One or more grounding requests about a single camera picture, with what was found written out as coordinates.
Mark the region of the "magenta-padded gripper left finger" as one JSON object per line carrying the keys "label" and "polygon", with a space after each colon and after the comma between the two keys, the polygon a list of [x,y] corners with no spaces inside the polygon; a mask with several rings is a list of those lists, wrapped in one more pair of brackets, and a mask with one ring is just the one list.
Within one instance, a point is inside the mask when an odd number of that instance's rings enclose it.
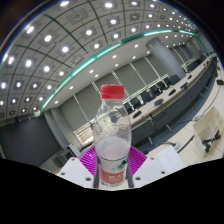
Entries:
{"label": "magenta-padded gripper left finger", "polygon": [[84,188],[94,188],[97,174],[97,156],[91,147],[78,158],[71,157],[57,176]]}

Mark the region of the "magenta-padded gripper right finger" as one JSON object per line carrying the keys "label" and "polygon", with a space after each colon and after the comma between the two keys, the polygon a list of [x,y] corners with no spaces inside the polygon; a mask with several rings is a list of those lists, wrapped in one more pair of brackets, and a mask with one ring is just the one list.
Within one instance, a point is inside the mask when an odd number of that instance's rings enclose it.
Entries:
{"label": "magenta-padded gripper right finger", "polygon": [[138,149],[131,147],[127,168],[127,182],[130,188],[140,188],[167,175],[158,159],[148,158]]}

